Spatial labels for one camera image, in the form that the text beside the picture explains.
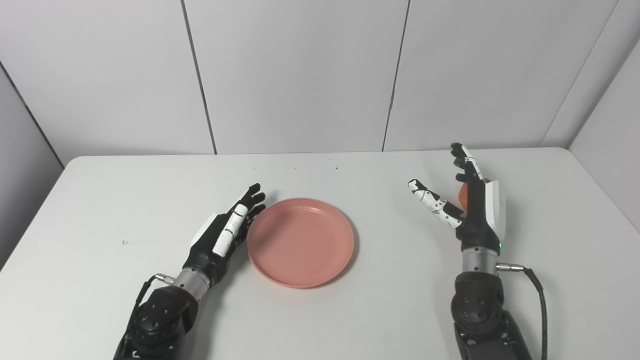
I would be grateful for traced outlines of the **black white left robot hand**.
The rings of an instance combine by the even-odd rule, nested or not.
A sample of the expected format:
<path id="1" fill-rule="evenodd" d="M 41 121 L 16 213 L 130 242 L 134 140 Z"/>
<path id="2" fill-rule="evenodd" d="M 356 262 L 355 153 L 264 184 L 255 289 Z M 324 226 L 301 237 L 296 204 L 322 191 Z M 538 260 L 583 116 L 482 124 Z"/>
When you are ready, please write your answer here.
<path id="1" fill-rule="evenodd" d="M 265 199 L 257 182 L 227 212 L 213 214 L 196 233 L 183 268 L 205 276 L 208 287 L 217 285 L 234 251 L 247 239 L 254 219 L 266 209 Z"/>

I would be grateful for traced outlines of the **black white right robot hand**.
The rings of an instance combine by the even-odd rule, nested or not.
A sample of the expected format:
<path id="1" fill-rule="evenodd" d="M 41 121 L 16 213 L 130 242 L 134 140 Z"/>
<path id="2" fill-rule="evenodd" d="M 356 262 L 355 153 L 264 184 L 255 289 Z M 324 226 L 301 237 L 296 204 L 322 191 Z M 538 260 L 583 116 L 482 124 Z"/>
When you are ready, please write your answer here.
<path id="1" fill-rule="evenodd" d="M 487 180 L 470 150 L 459 142 L 451 144 L 454 165 L 462 170 L 455 180 L 466 186 L 466 207 L 453 203 L 429 190 L 414 178 L 407 183 L 411 193 L 434 214 L 455 230 L 462 249 L 487 248 L 500 255 L 506 232 L 504 196 L 498 180 Z"/>

